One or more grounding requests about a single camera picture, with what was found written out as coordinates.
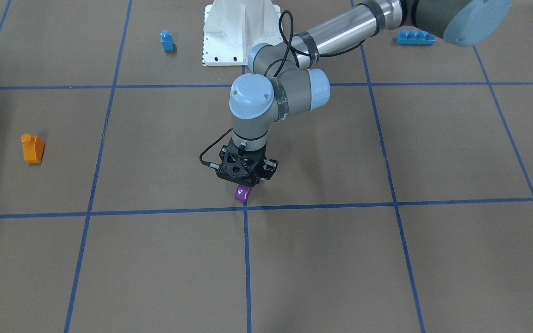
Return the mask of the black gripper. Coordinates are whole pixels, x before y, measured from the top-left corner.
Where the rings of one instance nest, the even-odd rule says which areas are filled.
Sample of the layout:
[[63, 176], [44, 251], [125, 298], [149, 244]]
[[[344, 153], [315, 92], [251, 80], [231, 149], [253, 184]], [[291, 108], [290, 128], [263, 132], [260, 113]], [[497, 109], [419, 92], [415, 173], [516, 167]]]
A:
[[261, 147], [256, 152], [255, 166], [253, 167], [253, 174], [255, 177], [254, 183], [259, 184], [262, 180], [270, 180], [276, 173], [279, 167], [279, 160], [270, 160], [266, 157], [266, 147]]

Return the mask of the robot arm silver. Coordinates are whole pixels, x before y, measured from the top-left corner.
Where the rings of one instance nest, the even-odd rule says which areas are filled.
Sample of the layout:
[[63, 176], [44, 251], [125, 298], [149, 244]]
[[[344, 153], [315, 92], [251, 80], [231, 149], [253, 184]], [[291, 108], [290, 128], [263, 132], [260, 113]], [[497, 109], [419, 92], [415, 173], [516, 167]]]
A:
[[229, 94], [231, 139], [220, 162], [206, 165], [221, 179], [245, 187], [269, 180], [279, 163], [265, 156], [269, 125], [328, 103], [330, 82], [316, 65], [359, 48], [384, 30], [420, 28], [459, 47], [478, 44], [505, 19], [509, 0], [364, 0], [349, 11], [276, 45], [260, 43], [249, 53], [249, 73]]

